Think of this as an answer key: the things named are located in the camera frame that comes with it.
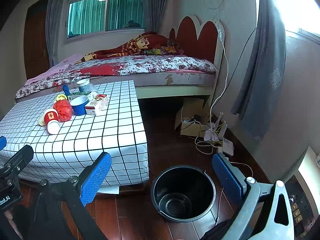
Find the grey curtain by window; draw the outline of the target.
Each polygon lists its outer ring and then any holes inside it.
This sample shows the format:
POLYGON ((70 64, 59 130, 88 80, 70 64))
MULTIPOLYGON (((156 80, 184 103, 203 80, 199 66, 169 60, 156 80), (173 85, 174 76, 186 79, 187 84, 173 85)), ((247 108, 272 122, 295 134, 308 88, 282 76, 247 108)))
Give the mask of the grey curtain by window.
POLYGON ((159 32, 168 0, 143 0, 144 24, 147 31, 159 32))

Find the yellow knotted cloth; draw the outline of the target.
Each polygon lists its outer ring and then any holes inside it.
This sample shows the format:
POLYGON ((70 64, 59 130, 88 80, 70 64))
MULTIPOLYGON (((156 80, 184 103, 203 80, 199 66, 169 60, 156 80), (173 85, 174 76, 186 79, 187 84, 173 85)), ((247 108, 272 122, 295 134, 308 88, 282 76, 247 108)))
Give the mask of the yellow knotted cloth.
POLYGON ((67 100, 67 96, 65 96, 65 94, 59 94, 56 99, 55 102, 60 101, 60 100, 67 100))

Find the black trash bucket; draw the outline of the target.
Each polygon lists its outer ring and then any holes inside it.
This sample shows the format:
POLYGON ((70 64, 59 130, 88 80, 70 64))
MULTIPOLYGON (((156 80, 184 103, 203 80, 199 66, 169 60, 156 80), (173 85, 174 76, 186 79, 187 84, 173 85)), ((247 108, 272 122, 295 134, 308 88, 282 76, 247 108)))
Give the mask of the black trash bucket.
POLYGON ((216 187, 205 171, 177 165, 161 172, 152 182, 151 202, 167 221, 190 223, 204 217, 216 200, 216 187))

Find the green white carton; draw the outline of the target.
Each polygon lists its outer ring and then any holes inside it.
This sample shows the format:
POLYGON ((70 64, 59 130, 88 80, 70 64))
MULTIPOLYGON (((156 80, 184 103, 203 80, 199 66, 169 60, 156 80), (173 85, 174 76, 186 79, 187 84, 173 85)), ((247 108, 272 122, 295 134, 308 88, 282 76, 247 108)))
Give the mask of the green white carton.
POLYGON ((89 99, 91 98, 91 92, 75 92, 75 93, 71 93, 69 95, 67 95, 67 99, 69 102, 71 102, 72 100, 80 97, 80 96, 87 96, 89 99))

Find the red paper cup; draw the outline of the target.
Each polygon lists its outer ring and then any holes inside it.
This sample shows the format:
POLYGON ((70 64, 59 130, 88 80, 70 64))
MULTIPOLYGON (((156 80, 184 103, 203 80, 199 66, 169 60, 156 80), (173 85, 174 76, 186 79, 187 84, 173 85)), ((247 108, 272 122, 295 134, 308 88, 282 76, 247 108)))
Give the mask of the red paper cup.
POLYGON ((46 110, 43 115, 43 120, 49 134, 55 135, 59 133, 59 117, 55 109, 46 110))

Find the red white cigarette box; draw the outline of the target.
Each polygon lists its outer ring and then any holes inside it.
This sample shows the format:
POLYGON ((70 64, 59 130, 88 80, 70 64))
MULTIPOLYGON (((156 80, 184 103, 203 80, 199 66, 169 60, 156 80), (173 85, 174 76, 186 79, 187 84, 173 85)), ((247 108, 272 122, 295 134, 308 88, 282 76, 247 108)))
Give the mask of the red white cigarette box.
POLYGON ((98 115, 103 108, 108 104, 108 95, 98 94, 89 103, 85 105, 87 115, 98 115))

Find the blue knotted cloth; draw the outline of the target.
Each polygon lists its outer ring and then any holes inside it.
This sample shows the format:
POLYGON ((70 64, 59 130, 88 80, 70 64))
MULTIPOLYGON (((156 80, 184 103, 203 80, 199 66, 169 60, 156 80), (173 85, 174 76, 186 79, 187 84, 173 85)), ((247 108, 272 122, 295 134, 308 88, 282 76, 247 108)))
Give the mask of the blue knotted cloth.
POLYGON ((67 85, 63 85, 62 90, 66 96, 70 95, 70 91, 67 85))

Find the green curtained window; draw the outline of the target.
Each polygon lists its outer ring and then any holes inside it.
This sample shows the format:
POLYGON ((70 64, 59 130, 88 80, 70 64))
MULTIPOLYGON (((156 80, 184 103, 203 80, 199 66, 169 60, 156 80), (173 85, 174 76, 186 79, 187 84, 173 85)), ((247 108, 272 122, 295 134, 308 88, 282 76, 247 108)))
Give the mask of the green curtained window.
POLYGON ((143 0, 69 0, 66 36, 143 29, 143 0))

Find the red plastic bag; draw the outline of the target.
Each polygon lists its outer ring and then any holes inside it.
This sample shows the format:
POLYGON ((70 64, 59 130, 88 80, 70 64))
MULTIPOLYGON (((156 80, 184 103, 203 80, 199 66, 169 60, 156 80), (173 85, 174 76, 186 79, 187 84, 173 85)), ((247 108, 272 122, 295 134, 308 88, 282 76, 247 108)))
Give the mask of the red plastic bag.
POLYGON ((57 111, 59 122, 71 120, 72 107, 67 99, 58 100, 53 104, 53 109, 57 111))

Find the beige knotted cloth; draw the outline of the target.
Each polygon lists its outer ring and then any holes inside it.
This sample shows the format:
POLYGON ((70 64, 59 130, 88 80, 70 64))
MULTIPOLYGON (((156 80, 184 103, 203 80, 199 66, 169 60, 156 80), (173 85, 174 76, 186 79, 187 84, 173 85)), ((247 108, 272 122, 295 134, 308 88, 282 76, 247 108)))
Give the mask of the beige knotted cloth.
POLYGON ((40 126, 45 126, 46 125, 45 122, 44 122, 44 115, 43 114, 39 116, 39 118, 37 120, 37 123, 40 126))

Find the blue patterned paper cup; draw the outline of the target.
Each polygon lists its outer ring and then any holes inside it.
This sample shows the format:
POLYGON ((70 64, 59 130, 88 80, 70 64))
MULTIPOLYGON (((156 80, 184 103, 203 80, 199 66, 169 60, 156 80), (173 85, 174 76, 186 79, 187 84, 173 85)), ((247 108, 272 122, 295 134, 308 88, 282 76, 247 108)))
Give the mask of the blue patterned paper cup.
POLYGON ((79 92, 89 92, 90 89, 90 80, 89 79, 82 79, 76 82, 78 85, 79 92))

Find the grey curtain right side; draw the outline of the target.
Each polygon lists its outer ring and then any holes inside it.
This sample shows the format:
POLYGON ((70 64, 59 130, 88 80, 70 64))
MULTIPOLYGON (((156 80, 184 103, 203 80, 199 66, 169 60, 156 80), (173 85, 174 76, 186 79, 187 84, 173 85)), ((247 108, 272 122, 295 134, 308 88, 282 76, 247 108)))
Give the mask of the grey curtain right side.
POLYGON ((279 99, 286 60, 286 31, 275 0, 259 0, 251 57, 231 113, 243 129, 262 140, 279 99))

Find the dark wooden door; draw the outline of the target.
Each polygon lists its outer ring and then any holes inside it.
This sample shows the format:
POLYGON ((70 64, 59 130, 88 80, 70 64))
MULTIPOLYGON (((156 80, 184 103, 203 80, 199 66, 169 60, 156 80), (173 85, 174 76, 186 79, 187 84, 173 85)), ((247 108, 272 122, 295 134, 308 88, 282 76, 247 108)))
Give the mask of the dark wooden door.
POLYGON ((24 67, 27 80, 46 72, 49 56, 46 45, 48 0, 39 0, 27 10, 24 26, 24 67))

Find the cardboard box under bed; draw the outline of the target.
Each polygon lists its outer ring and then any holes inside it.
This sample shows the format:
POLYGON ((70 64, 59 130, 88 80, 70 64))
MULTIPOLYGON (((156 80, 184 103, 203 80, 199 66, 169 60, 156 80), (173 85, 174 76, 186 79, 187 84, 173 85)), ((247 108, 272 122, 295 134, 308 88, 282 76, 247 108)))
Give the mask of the cardboard box under bed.
POLYGON ((182 107, 176 114, 175 129, 183 136, 203 138, 210 129, 209 116, 205 111, 203 99, 184 98, 182 107))

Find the clear plastic bag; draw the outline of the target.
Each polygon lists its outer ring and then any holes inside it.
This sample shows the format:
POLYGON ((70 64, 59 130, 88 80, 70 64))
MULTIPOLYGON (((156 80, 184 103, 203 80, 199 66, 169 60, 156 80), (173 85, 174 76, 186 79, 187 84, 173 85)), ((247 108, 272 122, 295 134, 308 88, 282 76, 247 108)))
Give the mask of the clear plastic bag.
POLYGON ((98 95, 98 91, 96 89, 96 87, 89 82, 87 85, 85 85, 84 87, 85 92, 91 93, 91 97, 94 98, 98 95))

